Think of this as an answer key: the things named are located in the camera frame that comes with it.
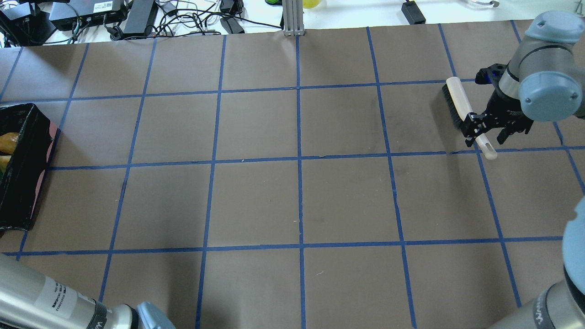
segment brush handle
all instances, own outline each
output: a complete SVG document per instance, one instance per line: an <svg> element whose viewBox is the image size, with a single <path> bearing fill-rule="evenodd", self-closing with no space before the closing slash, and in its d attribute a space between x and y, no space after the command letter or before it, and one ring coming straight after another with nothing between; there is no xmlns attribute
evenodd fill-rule
<svg viewBox="0 0 585 329"><path fill-rule="evenodd" d="M472 105L469 103L469 100L467 99L467 95L465 94L465 89L463 89L461 79L459 79L458 77L451 77L447 79L447 88L449 89L451 99L453 100L453 104L457 109L457 114L459 114L459 118L465 121L467 114L473 112L473 108ZM498 153L496 153L494 147L487 139L485 133L482 133L476 138L476 143L483 152L486 159L494 160L495 158L498 157Z"/></svg>

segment sticker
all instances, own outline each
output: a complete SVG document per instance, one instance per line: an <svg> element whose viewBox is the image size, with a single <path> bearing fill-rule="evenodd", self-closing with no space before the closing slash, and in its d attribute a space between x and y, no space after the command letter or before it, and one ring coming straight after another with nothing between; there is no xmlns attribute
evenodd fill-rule
<svg viewBox="0 0 585 329"><path fill-rule="evenodd" d="M81 298L81 299L85 299L86 301L88 301L88 302L92 303L93 305L95 305L95 300L93 300L93 299L91 299L91 298L87 297L86 295L84 295L84 294L82 294L82 293L80 293L80 292L77 292L77 296L78 296L79 298Z"/></svg>
<svg viewBox="0 0 585 329"><path fill-rule="evenodd" d="M77 304L77 292L61 283L44 277L44 286L35 306L39 309L58 315L62 318L70 318Z"/></svg>
<svg viewBox="0 0 585 329"><path fill-rule="evenodd" d="M112 10L113 1L98 2L94 4L94 13L109 12Z"/></svg>

